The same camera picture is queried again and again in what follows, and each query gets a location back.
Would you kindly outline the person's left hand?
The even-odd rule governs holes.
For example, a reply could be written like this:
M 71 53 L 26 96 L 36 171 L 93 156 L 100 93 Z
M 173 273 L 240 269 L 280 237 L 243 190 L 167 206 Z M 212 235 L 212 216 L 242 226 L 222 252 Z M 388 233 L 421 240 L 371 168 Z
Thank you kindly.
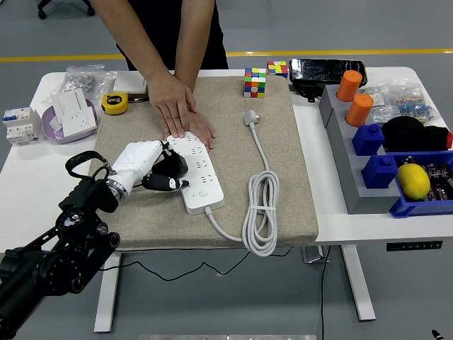
M 188 111 L 188 130 L 195 134 L 208 150 L 214 149 L 214 128 L 202 114 Z

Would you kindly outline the person's right hand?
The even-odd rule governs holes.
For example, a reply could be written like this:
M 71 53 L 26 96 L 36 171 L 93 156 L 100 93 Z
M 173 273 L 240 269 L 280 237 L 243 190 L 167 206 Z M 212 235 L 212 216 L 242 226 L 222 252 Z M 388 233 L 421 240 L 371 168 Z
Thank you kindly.
M 191 90 L 168 70 L 145 76 L 149 101 L 154 108 L 163 132 L 173 137 L 184 137 L 188 129 L 189 108 L 195 108 Z

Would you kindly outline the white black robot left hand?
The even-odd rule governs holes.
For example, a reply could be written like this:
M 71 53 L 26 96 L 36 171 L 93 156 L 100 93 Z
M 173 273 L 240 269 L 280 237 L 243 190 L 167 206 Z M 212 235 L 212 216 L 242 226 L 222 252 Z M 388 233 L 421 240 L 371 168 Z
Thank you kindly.
M 107 185 L 119 200 L 126 199 L 136 182 L 153 191 L 174 191 L 189 186 L 185 159 L 168 142 L 129 143 L 113 164 Z

